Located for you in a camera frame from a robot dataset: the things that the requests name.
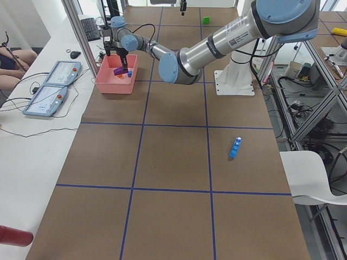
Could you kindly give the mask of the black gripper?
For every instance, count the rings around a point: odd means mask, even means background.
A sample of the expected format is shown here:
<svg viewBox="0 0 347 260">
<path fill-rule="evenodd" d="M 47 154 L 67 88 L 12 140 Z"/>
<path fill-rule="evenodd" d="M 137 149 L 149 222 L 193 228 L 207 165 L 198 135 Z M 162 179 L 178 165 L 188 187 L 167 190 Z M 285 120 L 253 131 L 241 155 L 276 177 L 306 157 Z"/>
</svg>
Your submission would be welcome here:
<svg viewBox="0 0 347 260">
<path fill-rule="evenodd" d="M 116 51 L 117 55 L 120 56 L 123 72 L 128 73 L 128 51 L 121 45 L 120 39 L 118 39 L 118 34 L 122 30 L 127 30 L 127 28 L 121 27 L 105 29 L 102 31 L 102 37 L 106 55 L 110 56 L 111 51 Z"/>
<path fill-rule="evenodd" d="M 187 10 L 187 1 L 186 0 L 180 0 L 179 6 L 180 6 L 181 15 L 184 16 L 185 12 Z"/>
</svg>

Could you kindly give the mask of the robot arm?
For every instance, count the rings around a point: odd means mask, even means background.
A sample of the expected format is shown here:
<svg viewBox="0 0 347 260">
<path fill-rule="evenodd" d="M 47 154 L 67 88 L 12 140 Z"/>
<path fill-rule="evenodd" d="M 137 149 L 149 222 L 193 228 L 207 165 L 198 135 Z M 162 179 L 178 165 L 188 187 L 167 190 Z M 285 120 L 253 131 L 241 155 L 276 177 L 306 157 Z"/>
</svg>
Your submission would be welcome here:
<svg viewBox="0 0 347 260">
<path fill-rule="evenodd" d="M 278 43 L 311 40 L 317 35 L 319 1 L 252 1 L 249 10 L 190 48 L 174 53 L 158 42 L 132 33 L 121 16 L 111 19 L 111 37 L 104 41 L 106 55 L 116 51 L 122 65 L 128 53 L 140 50 L 159 61 L 160 78 L 167 83 L 191 85 L 202 68 L 258 39 L 277 38 Z"/>
</svg>

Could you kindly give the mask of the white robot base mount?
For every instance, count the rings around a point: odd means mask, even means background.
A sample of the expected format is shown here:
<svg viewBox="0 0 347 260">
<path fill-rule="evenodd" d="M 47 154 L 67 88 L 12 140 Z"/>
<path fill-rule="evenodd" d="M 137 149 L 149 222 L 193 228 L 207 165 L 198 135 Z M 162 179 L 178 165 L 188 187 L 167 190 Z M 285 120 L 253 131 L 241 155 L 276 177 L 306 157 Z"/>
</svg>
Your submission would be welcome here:
<svg viewBox="0 0 347 260">
<path fill-rule="evenodd" d="M 256 41 L 269 38 L 261 24 L 256 1 L 245 1 L 241 16 L 228 23 L 223 30 L 232 52 L 229 65 L 224 70 L 214 71 L 216 94 L 253 96 L 253 66 L 250 60 L 258 46 Z"/>
</svg>

